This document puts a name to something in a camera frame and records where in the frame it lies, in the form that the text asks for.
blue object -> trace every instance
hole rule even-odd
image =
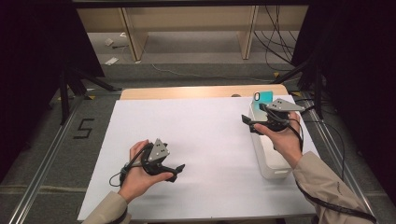
[[[260,104],[270,104],[273,102],[273,92],[272,91],[256,91],[253,95],[253,108],[255,110],[260,110]]]

human hand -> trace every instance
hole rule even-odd
[[[129,160],[131,160],[134,155],[136,155],[148,143],[149,140],[140,141],[131,147]],[[124,182],[119,190],[119,195],[122,196],[127,203],[130,203],[134,198],[144,194],[149,187],[172,176],[172,173],[148,175],[142,167],[134,167],[125,176]]]
[[[300,117],[295,112],[290,112],[289,119],[290,126],[299,133]],[[264,125],[257,123],[254,125],[254,128],[271,139],[274,148],[285,158],[290,167],[294,169],[303,156],[300,149],[300,140],[296,134],[289,127],[280,132],[273,132]]]

white paper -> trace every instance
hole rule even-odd
[[[290,102],[291,96],[274,96]],[[156,138],[170,151],[163,165],[185,163],[175,183],[151,187],[129,205],[136,221],[286,217],[315,214],[294,177],[261,176],[241,115],[251,97],[117,101],[78,220],[111,191],[108,184],[128,161],[134,143]],[[304,125],[304,151],[318,152]]]

beige sleeve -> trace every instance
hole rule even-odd
[[[121,217],[128,204],[116,192],[110,191],[107,196],[97,205],[90,215],[82,223],[84,224],[105,224]],[[131,220],[131,215],[127,214],[121,222],[127,224]]]
[[[310,196],[345,208],[367,212],[361,200],[313,152],[307,152],[293,171],[300,187]],[[366,219],[344,215],[311,202],[317,211],[319,223],[372,223]]]

floor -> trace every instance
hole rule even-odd
[[[258,37],[268,44],[263,35],[269,37],[271,34],[258,32]],[[281,34],[291,47],[298,36],[298,32]],[[276,73],[282,74],[285,73],[283,70],[292,68],[274,54],[266,53],[255,36],[249,59],[242,60],[234,32],[152,33],[149,34],[140,62],[132,60],[129,49],[125,47],[128,45],[126,38],[121,34],[89,34],[89,37],[105,71],[106,80],[123,88],[262,84],[273,80]],[[114,41],[111,46],[105,44],[108,38]],[[285,53],[281,46],[273,43],[270,47],[283,58],[290,57],[287,49]],[[113,65],[105,65],[113,57],[118,60]],[[125,72],[130,70],[133,71],[133,77]],[[262,71],[265,74],[255,76]],[[289,91],[297,90],[298,77],[284,83]],[[40,125],[31,136],[31,147],[21,153],[0,185],[0,223],[8,223],[14,211],[21,211],[21,221],[18,223],[78,223],[78,211],[112,108],[120,98],[119,92],[103,91],[91,83],[86,84],[88,88],[94,89],[89,91],[91,98],[81,99],[69,92],[73,120],[65,128],[60,126],[62,110],[59,95],[54,95],[50,102],[51,109],[43,115]],[[326,96],[324,100],[323,114],[328,125],[309,122],[316,119],[315,113],[304,115],[315,145],[320,149],[321,158],[335,172],[339,172],[334,162],[337,153],[333,152],[345,148],[346,181],[366,200],[378,223],[396,223],[395,206],[357,153],[347,128],[332,107],[331,99]],[[78,130],[83,120],[93,130],[88,138],[78,138],[86,134]],[[323,133],[329,134],[332,139],[330,144],[323,140]],[[32,192],[31,199],[24,198],[27,190]],[[21,207],[22,201],[27,202],[26,207]],[[310,217],[287,217],[285,220],[288,224],[309,223]]]

